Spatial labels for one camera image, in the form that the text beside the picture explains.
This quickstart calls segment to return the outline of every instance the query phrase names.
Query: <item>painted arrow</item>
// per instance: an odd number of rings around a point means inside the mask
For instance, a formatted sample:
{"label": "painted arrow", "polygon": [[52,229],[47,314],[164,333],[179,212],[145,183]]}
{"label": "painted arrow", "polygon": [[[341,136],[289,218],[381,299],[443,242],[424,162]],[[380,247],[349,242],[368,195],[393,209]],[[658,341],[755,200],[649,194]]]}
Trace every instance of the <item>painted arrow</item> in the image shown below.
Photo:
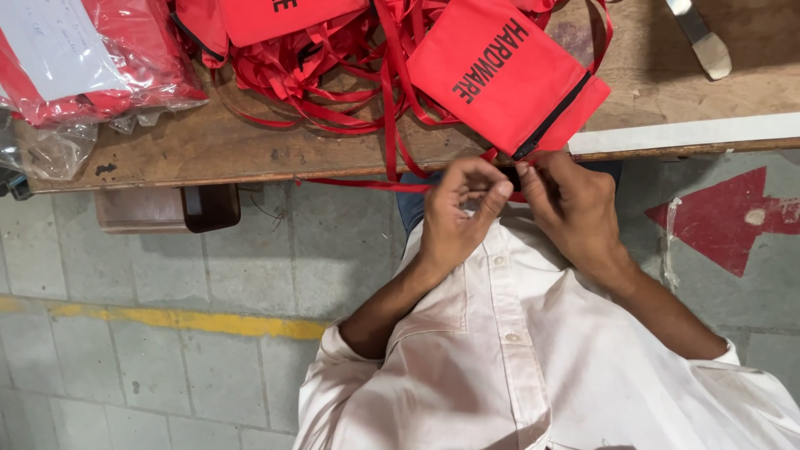
{"label": "painted arrow", "polygon": [[[766,167],[760,167],[681,197],[673,233],[723,269],[743,276],[750,249],[761,233],[800,235],[800,198],[764,196]],[[666,229],[668,203],[647,211]]]}

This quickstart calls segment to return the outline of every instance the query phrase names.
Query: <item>tile floor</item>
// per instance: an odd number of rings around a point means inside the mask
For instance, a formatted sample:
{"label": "tile floor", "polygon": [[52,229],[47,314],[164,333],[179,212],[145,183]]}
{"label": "tile floor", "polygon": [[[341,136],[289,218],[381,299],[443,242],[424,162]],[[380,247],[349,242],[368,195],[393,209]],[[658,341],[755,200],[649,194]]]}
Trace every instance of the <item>tile floor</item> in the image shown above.
{"label": "tile floor", "polygon": [[[800,197],[800,167],[776,153],[626,162],[624,242],[658,275],[662,230],[644,210],[764,166],[765,195]],[[256,192],[241,194],[241,223],[204,235],[105,235],[87,193],[0,199],[0,295],[328,320],[397,267],[404,232],[392,194],[247,188]],[[671,252],[682,300],[800,398],[800,235],[757,237],[743,277],[679,240]],[[1,449],[291,447],[315,341],[55,317],[25,301],[0,311]]]}

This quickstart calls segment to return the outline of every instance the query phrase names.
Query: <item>metal tool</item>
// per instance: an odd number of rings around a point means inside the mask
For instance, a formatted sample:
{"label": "metal tool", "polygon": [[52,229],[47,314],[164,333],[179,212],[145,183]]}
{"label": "metal tool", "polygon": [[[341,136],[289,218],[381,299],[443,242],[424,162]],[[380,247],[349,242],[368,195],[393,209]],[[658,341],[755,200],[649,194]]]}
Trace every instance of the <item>metal tool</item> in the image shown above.
{"label": "metal tool", "polygon": [[728,75],[731,68],[728,47],[719,36],[709,31],[691,0],[666,0],[666,4],[692,43],[692,50],[706,73],[714,80]]}

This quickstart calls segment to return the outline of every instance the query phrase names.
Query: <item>hand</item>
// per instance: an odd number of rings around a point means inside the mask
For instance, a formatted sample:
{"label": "hand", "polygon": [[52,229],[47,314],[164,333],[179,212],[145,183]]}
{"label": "hand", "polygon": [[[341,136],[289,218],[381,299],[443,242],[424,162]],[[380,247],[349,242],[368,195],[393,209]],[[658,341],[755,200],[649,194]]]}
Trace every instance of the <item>hand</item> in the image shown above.
{"label": "hand", "polygon": [[[422,241],[416,256],[434,287],[483,242],[514,185],[497,167],[480,158],[453,161],[442,182],[425,196]],[[462,211],[467,200],[482,199],[472,217]]]}
{"label": "hand", "polygon": [[535,167],[519,163],[517,172],[534,221],[561,253],[612,294],[633,290],[639,269],[619,240],[614,179],[562,152],[542,152]]}

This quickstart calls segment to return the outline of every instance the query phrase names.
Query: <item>jeans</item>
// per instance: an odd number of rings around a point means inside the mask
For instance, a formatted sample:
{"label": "jeans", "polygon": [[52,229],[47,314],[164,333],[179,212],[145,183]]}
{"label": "jeans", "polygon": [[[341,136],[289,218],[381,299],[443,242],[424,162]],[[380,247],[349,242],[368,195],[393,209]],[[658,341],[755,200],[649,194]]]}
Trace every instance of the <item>jeans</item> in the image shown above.
{"label": "jeans", "polygon": [[[619,177],[622,174],[622,161],[592,161],[588,163],[579,163],[581,166],[595,172],[604,172],[614,177],[614,184],[619,187]],[[517,171],[513,167],[503,167],[502,172],[508,176],[514,189],[520,190],[519,177]],[[439,184],[442,179],[442,172],[437,171],[427,179],[421,179],[412,173],[403,174],[400,178],[400,183],[404,184]],[[407,192],[397,192],[398,209],[400,210],[400,218],[402,224],[406,228],[406,241],[414,229],[422,221],[425,213],[425,195],[423,194],[410,194]]]}

